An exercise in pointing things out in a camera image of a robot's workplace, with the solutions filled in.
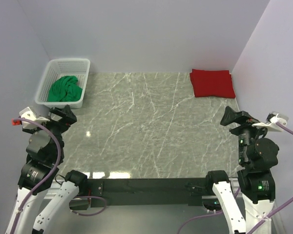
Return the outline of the red t-shirt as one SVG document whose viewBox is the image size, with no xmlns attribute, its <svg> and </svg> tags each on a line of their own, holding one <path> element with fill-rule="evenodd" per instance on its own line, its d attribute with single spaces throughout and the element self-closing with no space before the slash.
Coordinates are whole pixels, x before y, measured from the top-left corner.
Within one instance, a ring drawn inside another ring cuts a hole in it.
<svg viewBox="0 0 293 234">
<path fill-rule="evenodd" d="M 193 69 L 189 76 L 196 98 L 236 98 L 229 70 Z"/>
</svg>

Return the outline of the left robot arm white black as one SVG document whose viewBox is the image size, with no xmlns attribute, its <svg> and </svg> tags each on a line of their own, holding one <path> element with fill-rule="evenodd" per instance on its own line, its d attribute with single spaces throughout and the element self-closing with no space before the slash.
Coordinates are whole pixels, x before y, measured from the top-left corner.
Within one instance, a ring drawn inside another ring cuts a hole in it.
<svg viewBox="0 0 293 234">
<path fill-rule="evenodd" d="M 46 117 L 27 107 L 20 112 L 20 117 L 12 120 L 13 125 L 21 125 L 23 132 L 30 134 L 30 139 L 7 234 L 50 233 L 55 218 L 68 208 L 69 202 L 87 192 L 87 176 L 71 171 L 56 195 L 45 208 L 41 208 L 64 159 L 62 134 L 75 122 L 77 118 L 69 105 L 50 108 Z"/>
</svg>

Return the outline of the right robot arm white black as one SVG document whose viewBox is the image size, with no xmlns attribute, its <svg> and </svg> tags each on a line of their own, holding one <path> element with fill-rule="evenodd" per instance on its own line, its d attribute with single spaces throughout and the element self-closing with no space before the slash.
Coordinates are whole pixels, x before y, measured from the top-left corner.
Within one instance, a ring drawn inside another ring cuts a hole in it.
<svg viewBox="0 0 293 234">
<path fill-rule="evenodd" d="M 232 123 L 237 124 L 237 127 L 230 129 L 230 133 L 238 137 L 238 159 L 242 169 L 237 175 L 245 214 L 241 213 L 236 203 L 225 171 L 209 171 L 204 184 L 205 190 L 216 195 L 229 233 L 247 234 L 263 220 L 265 224 L 257 233 L 270 234 L 272 225 L 266 215 L 274 206 L 275 181 L 271 168 L 278 164 L 279 147 L 266 138 L 266 134 L 277 129 L 271 122 L 260 122 L 246 111 L 237 112 L 227 106 L 220 124 L 227 126 Z"/>
</svg>

